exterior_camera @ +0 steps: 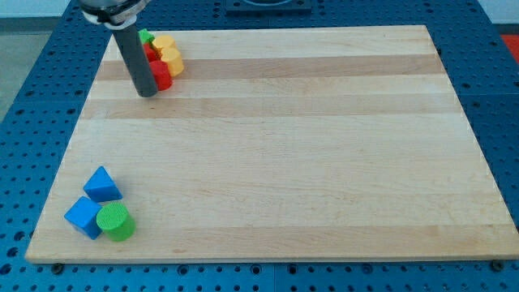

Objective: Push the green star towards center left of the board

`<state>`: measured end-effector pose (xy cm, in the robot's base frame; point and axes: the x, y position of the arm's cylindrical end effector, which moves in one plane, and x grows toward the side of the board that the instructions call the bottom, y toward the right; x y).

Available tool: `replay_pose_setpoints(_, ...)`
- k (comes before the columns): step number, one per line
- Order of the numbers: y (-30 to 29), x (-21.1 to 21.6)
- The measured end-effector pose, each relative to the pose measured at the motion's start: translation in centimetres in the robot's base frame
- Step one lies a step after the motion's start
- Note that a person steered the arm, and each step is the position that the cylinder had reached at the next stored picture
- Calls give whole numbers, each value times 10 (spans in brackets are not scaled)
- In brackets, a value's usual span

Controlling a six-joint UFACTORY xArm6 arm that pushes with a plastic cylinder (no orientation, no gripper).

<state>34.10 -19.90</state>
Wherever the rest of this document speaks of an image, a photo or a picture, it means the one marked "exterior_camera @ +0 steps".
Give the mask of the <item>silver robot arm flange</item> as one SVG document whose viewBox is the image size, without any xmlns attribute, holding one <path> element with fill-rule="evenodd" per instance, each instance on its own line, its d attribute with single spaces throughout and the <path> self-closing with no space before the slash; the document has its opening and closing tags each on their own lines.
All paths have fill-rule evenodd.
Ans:
<svg viewBox="0 0 519 292">
<path fill-rule="evenodd" d="M 79 8 L 92 24 L 120 30 L 135 24 L 137 15 L 151 0 L 79 0 Z"/>
</svg>

